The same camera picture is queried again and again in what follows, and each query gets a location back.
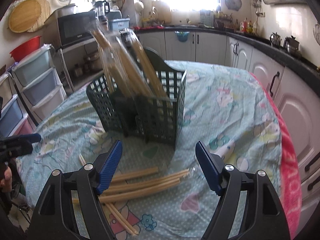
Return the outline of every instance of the bottle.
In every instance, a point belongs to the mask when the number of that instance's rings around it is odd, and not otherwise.
[[[241,31],[241,32],[243,32],[243,25],[244,25],[243,21],[240,22],[240,31]]]
[[[252,21],[250,20],[247,24],[247,33],[252,33]]]
[[[239,22],[238,22],[238,19],[236,19],[235,30],[239,31],[239,29],[240,29]]]
[[[257,25],[257,21],[254,21],[253,23],[253,27],[252,27],[252,31],[253,31],[253,34],[257,34],[258,35],[258,25]]]
[[[247,32],[247,26],[248,26],[248,19],[247,17],[244,18],[244,21],[243,21],[243,32],[246,33]]]

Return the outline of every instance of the wire basket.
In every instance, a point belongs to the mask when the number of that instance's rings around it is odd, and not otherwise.
[[[170,68],[156,53],[145,49],[169,98],[136,96],[117,97],[110,94],[103,75],[87,87],[87,96],[105,131],[123,132],[125,136],[144,138],[176,146],[181,130],[187,71]]]

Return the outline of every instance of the blue gripper pad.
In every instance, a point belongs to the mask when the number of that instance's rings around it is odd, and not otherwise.
[[[196,144],[196,158],[210,189],[218,196],[221,196],[223,192],[221,186],[221,172],[224,167],[223,160],[218,155],[210,153],[202,141]]]
[[[119,164],[121,156],[122,143],[121,141],[116,140],[111,146],[108,153],[100,154],[94,161],[93,165],[99,173],[99,185],[96,187],[98,194],[102,194],[104,190],[109,188],[109,185],[111,183],[113,175],[116,172],[116,168]]]

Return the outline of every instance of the black countertop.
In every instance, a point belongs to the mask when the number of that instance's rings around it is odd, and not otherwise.
[[[150,33],[150,32],[163,32],[163,31],[198,31],[198,32],[208,32],[208,33],[216,33],[221,35],[227,35],[229,37],[235,38],[239,41],[246,42],[247,44],[252,45],[257,50],[260,50],[267,56],[274,59],[276,62],[281,64],[282,66],[290,68],[293,72],[295,72],[304,82],[308,84],[308,86],[318,95],[320,98],[320,75],[317,72],[317,67],[312,64],[310,61],[301,58],[297,59],[288,53],[286,53],[283,49],[278,49],[272,47],[269,40],[266,40],[261,37],[257,37],[250,34],[238,34],[238,33],[230,33],[221,30],[209,29],[209,28],[199,28],[199,27],[165,27],[164,29],[147,29],[147,30],[137,30],[136,34],[139,33]]]

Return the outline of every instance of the white cabinet door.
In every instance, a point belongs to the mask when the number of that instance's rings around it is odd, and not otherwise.
[[[285,67],[274,103],[284,119],[299,164],[301,181],[320,167],[320,99],[292,70]]]
[[[196,33],[196,62],[224,65],[227,36]]]
[[[165,53],[164,32],[141,33],[137,35],[143,47],[154,49],[162,59],[167,59]]]
[[[196,61],[196,33],[190,32],[188,40],[181,42],[175,32],[165,32],[167,60]]]
[[[236,44],[237,40],[231,37],[227,38],[227,50],[226,50],[226,58],[225,58],[225,66],[234,67],[236,61]]]
[[[263,88],[274,98],[278,90],[284,67],[257,49],[253,49],[249,72],[260,81]]]
[[[236,47],[236,68],[249,70],[253,47],[245,42],[238,41]]]

